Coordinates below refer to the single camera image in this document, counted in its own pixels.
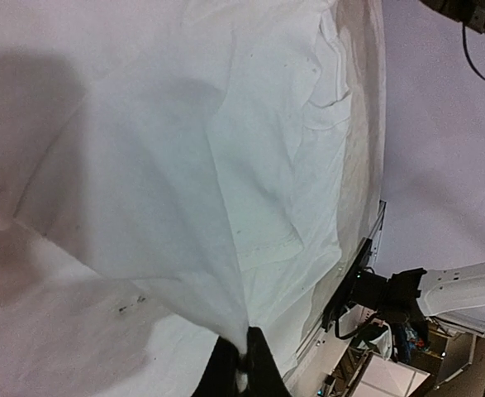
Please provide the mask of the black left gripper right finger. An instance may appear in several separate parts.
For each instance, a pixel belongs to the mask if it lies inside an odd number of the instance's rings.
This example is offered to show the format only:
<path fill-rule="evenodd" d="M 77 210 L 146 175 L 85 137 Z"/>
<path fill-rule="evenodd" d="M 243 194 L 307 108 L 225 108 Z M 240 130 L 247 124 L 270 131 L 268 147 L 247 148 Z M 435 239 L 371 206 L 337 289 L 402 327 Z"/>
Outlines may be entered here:
<path fill-rule="evenodd" d="M 248 385 L 244 396 L 291 397 L 260 328 L 250 327 L 246 356 Z"/>

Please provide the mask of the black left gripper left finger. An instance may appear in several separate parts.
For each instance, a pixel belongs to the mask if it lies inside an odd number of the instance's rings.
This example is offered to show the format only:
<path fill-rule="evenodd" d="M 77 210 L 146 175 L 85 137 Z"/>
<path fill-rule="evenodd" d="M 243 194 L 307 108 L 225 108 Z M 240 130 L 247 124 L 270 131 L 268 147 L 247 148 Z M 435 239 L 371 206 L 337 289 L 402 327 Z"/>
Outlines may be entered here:
<path fill-rule="evenodd" d="M 240 396 L 239 375 L 246 373 L 246 355 L 223 337 L 218 337 L 207 366 L 192 397 Z"/>

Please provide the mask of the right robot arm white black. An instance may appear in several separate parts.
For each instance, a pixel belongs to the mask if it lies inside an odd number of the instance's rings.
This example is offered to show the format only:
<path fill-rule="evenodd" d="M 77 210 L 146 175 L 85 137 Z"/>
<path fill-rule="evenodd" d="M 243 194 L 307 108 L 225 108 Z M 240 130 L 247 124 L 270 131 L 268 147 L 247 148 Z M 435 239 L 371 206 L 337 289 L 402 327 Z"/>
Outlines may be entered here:
<path fill-rule="evenodd" d="M 419 304 L 485 332 L 485 35 L 383 1 L 387 205 L 379 270 L 425 270 Z"/>

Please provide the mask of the white t-shirt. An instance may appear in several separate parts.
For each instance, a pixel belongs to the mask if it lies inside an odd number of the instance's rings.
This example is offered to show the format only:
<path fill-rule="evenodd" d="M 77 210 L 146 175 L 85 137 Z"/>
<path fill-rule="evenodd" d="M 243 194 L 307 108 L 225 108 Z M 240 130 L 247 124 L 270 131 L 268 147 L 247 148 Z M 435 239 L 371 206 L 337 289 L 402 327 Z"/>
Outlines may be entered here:
<path fill-rule="evenodd" d="M 0 1 L 0 396 L 287 374 L 378 215 L 379 1 Z"/>

